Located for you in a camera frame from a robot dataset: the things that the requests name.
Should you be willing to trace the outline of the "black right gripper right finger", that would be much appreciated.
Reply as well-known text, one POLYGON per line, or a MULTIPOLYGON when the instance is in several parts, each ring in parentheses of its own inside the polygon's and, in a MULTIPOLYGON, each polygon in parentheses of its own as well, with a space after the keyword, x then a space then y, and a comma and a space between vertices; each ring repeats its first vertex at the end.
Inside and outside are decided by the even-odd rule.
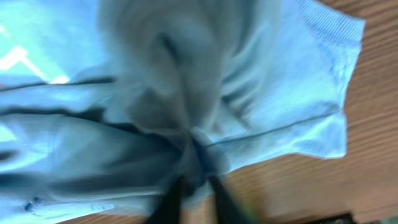
POLYGON ((218 224, 254 224, 253 219, 233 200, 216 175, 209 175, 208 180, 215 193, 215 210, 218 224))

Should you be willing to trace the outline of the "light blue t-shirt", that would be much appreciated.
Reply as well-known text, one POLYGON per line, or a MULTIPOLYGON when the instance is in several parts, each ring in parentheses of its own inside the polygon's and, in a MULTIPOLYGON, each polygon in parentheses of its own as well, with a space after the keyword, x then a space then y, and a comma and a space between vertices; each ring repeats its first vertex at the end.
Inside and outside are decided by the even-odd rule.
POLYGON ((151 212, 224 175, 346 153, 365 22, 318 1, 2 1, 1 222, 151 212))

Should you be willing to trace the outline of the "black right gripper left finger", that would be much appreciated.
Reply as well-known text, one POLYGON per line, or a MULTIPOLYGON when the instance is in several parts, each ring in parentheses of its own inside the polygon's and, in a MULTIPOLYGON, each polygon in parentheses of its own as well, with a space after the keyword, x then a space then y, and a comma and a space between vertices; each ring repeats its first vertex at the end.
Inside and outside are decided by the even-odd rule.
POLYGON ((146 224, 180 224, 184 176, 179 176, 169 187, 146 224))

